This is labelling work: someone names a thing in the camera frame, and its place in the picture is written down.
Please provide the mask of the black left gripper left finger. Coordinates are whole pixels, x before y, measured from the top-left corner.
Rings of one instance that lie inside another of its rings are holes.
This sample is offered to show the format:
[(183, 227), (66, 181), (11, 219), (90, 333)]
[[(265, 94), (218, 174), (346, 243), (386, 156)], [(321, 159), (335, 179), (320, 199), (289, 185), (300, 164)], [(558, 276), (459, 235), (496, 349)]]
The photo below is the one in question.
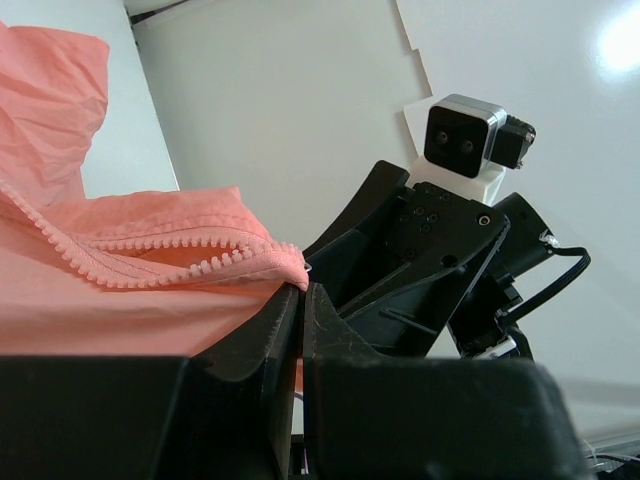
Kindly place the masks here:
[(207, 479), (289, 476), (300, 291), (282, 285), (266, 304), (197, 358), (216, 391)]

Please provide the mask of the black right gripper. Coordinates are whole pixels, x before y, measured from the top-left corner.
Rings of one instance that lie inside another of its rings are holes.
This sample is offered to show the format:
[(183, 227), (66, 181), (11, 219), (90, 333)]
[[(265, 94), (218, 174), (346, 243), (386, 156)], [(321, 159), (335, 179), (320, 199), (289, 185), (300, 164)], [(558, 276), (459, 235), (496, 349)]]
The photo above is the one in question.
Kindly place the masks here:
[(387, 161), (304, 250), (313, 283), (366, 342), (424, 357), (481, 281), (510, 227), (506, 215)]

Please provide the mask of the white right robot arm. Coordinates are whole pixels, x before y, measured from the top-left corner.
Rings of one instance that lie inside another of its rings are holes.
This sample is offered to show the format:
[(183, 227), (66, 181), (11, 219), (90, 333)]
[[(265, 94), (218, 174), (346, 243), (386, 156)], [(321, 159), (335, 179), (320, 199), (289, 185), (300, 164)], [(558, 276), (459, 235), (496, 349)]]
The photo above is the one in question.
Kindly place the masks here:
[(304, 256), (339, 317), (396, 357), (423, 357), (448, 332), (464, 358), (530, 358), (520, 321), (591, 261), (517, 193), (488, 206), (386, 161)]

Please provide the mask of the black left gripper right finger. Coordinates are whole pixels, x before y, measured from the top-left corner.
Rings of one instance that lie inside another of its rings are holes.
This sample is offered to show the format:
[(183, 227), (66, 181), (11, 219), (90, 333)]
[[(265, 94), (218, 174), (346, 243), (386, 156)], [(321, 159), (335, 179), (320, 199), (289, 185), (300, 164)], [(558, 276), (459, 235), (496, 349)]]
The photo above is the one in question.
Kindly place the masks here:
[(314, 479), (381, 479), (380, 421), (388, 407), (382, 357), (310, 285), (303, 310), (304, 434)]

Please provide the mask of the salmon pink zip jacket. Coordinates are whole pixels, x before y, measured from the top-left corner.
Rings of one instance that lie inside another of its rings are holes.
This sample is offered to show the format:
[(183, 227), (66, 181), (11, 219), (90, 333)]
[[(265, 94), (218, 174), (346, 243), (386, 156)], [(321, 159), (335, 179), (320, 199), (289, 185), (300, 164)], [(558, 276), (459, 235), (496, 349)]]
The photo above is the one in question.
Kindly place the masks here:
[(309, 284), (235, 187), (89, 199), (81, 166), (108, 104), (108, 45), (1, 29), (1, 350), (198, 354), (283, 284)]

